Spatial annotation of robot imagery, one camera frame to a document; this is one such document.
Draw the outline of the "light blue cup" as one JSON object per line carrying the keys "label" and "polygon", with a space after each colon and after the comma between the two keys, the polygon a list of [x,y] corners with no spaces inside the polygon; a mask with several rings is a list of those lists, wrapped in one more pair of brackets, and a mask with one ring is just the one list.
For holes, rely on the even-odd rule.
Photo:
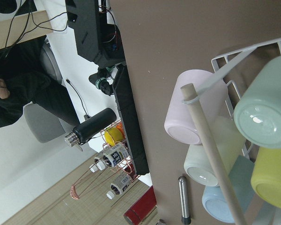
{"label": "light blue cup", "polygon": [[[243,213],[246,212],[254,196],[254,190],[251,187],[253,169],[254,163],[251,160],[239,156],[229,173]],[[206,186],[202,196],[202,205],[206,212],[215,219],[230,224],[235,222],[220,187]]]}

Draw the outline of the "yellow cup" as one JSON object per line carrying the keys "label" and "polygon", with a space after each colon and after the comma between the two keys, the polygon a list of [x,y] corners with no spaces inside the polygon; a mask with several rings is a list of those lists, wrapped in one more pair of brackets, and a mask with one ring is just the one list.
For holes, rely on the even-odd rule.
{"label": "yellow cup", "polygon": [[264,201],[281,208],[281,149],[259,148],[251,186]]}

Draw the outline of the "black water bottle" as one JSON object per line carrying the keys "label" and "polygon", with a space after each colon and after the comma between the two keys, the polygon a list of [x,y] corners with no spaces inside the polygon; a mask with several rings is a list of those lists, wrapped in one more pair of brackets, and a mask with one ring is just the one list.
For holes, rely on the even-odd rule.
{"label": "black water bottle", "polygon": [[115,122],[116,119],[115,112],[110,108],[106,108],[74,127],[72,132],[65,137],[65,142],[70,147],[76,144],[83,145],[93,138],[95,134]]}

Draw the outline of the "silver metal pen tube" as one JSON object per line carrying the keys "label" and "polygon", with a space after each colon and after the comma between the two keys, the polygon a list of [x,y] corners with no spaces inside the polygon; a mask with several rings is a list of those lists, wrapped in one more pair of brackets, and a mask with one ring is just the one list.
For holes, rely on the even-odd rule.
{"label": "silver metal pen tube", "polygon": [[179,191],[180,191],[181,211],[182,211],[181,222],[183,225],[190,225],[191,216],[190,216],[190,212],[189,212],[186,177],[180,176],[178,178],[178,184],[179,184]]}

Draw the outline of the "seated person in black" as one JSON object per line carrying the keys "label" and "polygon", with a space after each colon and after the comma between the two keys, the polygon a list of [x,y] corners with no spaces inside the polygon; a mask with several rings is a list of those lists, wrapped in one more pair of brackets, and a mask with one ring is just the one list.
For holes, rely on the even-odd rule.
{"label": "seated person in black", "polygon": [[0,59],[0,128],[17,122],[28,103],[38,104],[72,126],[80,123],[66,87],[41,65],[45,39],[42,36],[17,44]]}

